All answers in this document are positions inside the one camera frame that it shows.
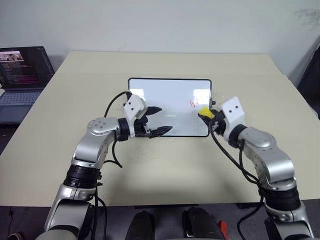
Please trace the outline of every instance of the whiteboard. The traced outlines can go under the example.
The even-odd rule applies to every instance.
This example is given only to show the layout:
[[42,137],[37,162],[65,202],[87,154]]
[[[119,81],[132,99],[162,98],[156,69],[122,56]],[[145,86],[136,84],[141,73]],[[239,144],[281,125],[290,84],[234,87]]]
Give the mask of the whiteboard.
[[208,127],[198,117],[199,109],[211,107],[212,82],[209,79],[130,78],[128,89],[147,106],[162,111],[147,116],[148,127],[173,126],[167,137],[206,137]]

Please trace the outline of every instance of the wall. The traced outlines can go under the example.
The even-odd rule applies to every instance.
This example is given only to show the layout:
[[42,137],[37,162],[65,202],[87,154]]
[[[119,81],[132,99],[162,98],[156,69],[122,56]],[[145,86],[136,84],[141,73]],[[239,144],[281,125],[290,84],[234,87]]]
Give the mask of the wall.
[[320,40],[319,0],[2,0],[0,47],[268,53],[296,85]]

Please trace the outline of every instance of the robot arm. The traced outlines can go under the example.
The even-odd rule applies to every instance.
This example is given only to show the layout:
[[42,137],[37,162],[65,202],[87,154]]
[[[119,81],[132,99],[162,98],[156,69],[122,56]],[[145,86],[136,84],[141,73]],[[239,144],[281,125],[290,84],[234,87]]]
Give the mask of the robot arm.
[[281,239],[289,236],[311,237],[304,204],[299,199],[294,166],[289,156],[277,147],[269,133],[245,126],[245,113],[237,97],[224,102],[213,115],[199,116],[210,131],[222,135],[234,148],[242,148],[256,170],[259,194]]
[[124,106],[125,118],[99,117],[88,124],[86,134],[75,149],[66,178],[60,185],[47,216],[45,232],[38,240],[78,238],[89,214],[89,201],[93,199],[99,185],[98,180],[102,177],[100,169],[112,142],[126,141],[136,135],[154,138],[172,128],[162,126],[155,130],[149,129],[147,115],[162,109],[147,107],[137,95],[128,93],[127,96],[129,99]]

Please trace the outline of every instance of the table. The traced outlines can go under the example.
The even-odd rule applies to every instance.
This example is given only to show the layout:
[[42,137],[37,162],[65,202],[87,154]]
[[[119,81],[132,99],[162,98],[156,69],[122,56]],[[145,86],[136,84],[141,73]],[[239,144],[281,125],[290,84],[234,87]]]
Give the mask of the table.
[[[88,122],[103,116],[131,77],[209,78],[217,104],[238,96],[247,125],[273,134],[291,157],[301,198],[320,197],[320,122],[268,55],[73,51],[0,156],[0,205],[50,206]],[[124,102],[117,100],[109,116],[123,117]],[[238,151],[219,140],[236,158]],[[101,169],[99,195],[108,205],[259,200],[210,137],[135,138],[115,152],[123,169]]]

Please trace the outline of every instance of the yellow sponge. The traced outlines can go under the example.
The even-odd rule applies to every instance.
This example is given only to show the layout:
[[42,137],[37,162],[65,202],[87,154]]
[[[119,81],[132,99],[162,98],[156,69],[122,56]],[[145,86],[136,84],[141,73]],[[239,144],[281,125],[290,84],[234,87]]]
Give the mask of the yellow sponge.
[[214,114],[209,110],[209,108],[207,106],[204,106],[203,108],[201,108],[199,110],[199,114],[202,115],[202,116],[206,116],[210,119],[213,119],[214,118]]

